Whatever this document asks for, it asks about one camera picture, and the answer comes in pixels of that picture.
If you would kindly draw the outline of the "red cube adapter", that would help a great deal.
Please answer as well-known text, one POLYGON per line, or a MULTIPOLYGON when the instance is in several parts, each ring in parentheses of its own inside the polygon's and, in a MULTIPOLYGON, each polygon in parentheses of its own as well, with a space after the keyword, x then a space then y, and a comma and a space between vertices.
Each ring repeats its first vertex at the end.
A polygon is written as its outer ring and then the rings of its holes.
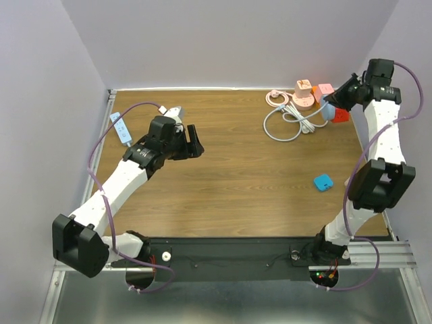
POLYGON ((336 123, 348 122, 349 120, 350 120, 350 113, 348 111, 340 108, 334 109, 334 117, 331 119, 332 123, 336 124, 336 123))

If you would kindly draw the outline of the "light blue power strip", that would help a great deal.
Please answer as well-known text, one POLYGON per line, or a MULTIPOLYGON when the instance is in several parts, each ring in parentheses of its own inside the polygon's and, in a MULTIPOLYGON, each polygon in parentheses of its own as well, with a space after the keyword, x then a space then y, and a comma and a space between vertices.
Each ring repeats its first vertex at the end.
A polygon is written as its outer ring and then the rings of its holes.
POLYGON ((120 117, 120 112, 112 113, 109 117, 120 142, 124 146, 130 147, 132 144, 132 137, 124 120, 120 117))

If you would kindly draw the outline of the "blue cube adapter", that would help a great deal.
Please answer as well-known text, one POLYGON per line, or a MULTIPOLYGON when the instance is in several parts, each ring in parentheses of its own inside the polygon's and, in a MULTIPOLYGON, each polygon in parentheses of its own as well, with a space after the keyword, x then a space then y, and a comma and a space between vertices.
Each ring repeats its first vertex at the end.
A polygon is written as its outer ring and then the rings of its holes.
POLYGON ((317 176, 314 180, 313 180, 313 184, 315 185, 315 188, 319 191, 319 192, 325 192, 328 191, 329 189, 331 189, 334 185, 333 180, 330 178, 330 176, 326 173, 321 174, 319 176, 317 176))

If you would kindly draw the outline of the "grey round socket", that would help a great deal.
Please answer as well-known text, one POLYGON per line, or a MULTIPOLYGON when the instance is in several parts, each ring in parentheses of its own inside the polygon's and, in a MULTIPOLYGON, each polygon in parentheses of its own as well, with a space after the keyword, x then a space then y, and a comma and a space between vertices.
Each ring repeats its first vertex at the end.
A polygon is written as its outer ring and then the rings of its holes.
POLYGON ((323 95, 320 98, 320 113, 321 113, 321 117, 327 121, 330 122, 335 118, 335 107, 325 99, 326 95, 323 95))

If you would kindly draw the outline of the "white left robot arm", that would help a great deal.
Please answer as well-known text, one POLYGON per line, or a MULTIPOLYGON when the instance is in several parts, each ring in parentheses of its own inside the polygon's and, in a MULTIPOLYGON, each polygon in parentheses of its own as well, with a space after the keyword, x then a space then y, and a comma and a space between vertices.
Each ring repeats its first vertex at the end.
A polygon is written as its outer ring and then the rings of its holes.
POLYGON ((87 277, 107 263, 128 258, 136 266, 150 258, 149 239, 134 231, 105 236, 113 216, 166 160, 197 158, 204 152, 196 128, 184 126, 180 107, 168 109, 150 123, 148 133, 129 147, 114 172, 82 206, 52 223, 53 256, 87 277))

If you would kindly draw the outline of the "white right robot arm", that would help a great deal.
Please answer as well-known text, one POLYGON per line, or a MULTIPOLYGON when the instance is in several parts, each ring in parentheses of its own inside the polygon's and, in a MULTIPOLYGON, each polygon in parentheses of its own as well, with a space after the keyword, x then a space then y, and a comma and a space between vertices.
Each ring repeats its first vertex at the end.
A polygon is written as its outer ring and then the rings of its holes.
POLYGON ((322 107, 351 111, 362 105, 369 142, 348 178, 342 210, 315 236, 310 255, 318 263, 348 258, 348 244, 372 217, 392 209, 416 176, 400 147, 398 124, 402 95, 391 86, 398 63, 370 59, 363 75, 321 98, 322 107))

